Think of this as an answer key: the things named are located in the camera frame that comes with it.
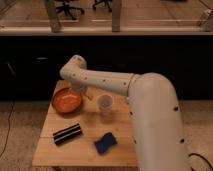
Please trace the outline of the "tan flat gripper finger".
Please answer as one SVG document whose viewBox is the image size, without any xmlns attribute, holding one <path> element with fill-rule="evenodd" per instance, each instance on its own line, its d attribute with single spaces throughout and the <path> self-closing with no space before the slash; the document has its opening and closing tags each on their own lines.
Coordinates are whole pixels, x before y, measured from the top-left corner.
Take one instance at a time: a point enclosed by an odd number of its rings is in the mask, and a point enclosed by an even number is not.
<svg viewBox="0 0 213 171">
<path fill-rule="evenodd" d="M 93 100 L 93 94 L 87 87 L 83 90 L 83 96 L 85 96 L 90 101 Z"/>
</svg>

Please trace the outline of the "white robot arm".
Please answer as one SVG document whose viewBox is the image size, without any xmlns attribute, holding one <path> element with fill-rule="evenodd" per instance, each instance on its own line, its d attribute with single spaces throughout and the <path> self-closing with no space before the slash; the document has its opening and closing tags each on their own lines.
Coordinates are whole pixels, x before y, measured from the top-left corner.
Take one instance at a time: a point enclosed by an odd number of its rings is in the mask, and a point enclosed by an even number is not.
<svg viewBox="0 0 213 171">
<path fill-rule="evenodd" d="M 175 88 L 158 73 L 119 73 L 87 68 L 74 55 L 60 76 L 76 90 L 93 86 L 129 98 L 137 166 L 140 171 L 191 171 Z"/>
</svg>

